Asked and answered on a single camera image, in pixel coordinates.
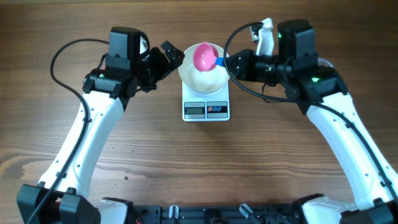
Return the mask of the pink scoop with blue handle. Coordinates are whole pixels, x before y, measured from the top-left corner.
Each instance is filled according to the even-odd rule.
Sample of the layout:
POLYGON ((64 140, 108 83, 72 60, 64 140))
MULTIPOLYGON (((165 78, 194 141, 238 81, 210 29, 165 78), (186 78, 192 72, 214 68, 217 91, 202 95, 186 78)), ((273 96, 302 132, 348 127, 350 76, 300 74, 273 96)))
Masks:
POLYGON ((199 72, 209 72, 216 66, 223 67, 224 60, 214 45, 203 42, 194 50, 193 64, 199 72))

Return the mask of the white digital kitchen scale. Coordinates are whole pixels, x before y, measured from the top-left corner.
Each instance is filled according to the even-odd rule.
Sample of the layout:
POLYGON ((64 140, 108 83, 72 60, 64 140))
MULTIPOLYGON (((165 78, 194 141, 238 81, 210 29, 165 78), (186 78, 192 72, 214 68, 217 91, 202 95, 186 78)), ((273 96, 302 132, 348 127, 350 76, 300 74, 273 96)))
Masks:
POLYGON ((197 93, 182 83, 182 119, 185 122, 228 121, 229 85, 214 93, 197 93))

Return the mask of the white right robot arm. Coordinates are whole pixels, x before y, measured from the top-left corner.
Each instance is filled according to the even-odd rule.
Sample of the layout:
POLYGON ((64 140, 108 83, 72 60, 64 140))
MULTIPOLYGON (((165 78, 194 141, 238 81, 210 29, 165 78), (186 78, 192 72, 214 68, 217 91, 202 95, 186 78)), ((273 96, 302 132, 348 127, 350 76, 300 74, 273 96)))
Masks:
POLYGON ((284 102, 295 103, 331 147, 351 186, 352 202, 313 194, 290 204, 267 205, 252 222, 396 223, 397 173, 364 127, 348 87, 332 65, 319 62, 315 32, 309 21, 281 22, 277 32, 265 22, 248 24, 257 50, 223 55, 223 66, 239 87, 244 82, 282 85, 284 102))

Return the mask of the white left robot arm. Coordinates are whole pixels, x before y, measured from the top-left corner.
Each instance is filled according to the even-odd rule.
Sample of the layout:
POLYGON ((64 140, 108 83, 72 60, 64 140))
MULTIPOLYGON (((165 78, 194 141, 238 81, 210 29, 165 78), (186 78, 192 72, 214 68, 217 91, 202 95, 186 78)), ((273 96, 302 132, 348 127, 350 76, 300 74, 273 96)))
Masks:
POLYGON ((108 51, 83 80, 79 112, 59 153, 36 185, 17 195, 24 223, 137 223, 133 203, 105 197, 88 201, 93 172, 104 144, 139 91, 150 92, 183 63, 170 42, 151 47, 135 28, 113 27, 108 51))

